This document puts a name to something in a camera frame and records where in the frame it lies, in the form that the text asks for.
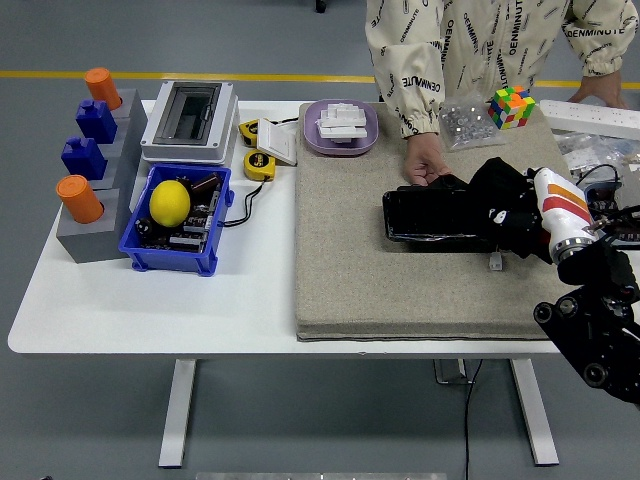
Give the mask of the person's left hand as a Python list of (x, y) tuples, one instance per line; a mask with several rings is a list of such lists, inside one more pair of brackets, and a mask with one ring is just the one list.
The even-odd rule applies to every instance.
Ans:
[(602, 76), (583, 76), (578, 90), (568, 101), (580, 103), (588, 97), (596, 97), (610, 108), (627, 109), (622, 95), (621, 71)]

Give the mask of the person's right hand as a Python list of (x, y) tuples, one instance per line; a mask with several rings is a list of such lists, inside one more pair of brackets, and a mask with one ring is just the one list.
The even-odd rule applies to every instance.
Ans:
[(443, 159), (439, 136), (433, 132), (406, 139), (404, 174), (411, 185), (427, 186), (437, 178), (452, 173)]

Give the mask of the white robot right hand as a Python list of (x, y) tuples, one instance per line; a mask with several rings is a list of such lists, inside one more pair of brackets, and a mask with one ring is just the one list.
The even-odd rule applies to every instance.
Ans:
[(592, 217), (584, 194), (549, 168), (528, 171), (524, 190), (501, 198), (488, 220), (501, 249), (556, 265), (597, 241), (589, 231)]

